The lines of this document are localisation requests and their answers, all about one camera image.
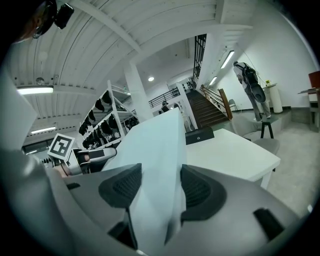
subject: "white ceiling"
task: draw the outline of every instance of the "white ceiling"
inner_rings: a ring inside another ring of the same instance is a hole
[[[249,25],[256,1],[61,0],[59,5],[62,2],[75,10],[66,28],[53,25],[39,39],[13,45],[7,56],[17,86],[34,85],[38,77],[55,86],[53,94],[26,97],[39,119],[32,129],[55,124],[75,130],[106,90],[107,80],[125,85],[122,67],[128,60],[136,59],[146,88],[152,85],[146,82],[150,75],[156,85],[193,68],[192,37],[222,26],[221,16],[224,24]],[[240,31],[230,32],[231,42],[234,33]]]

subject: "staircase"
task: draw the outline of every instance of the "staircase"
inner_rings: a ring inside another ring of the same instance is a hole
[[[216,125],[228,121],[228,117],[222,113],[211,101],[202,94],[193,90],[186,94],[198,128]]]

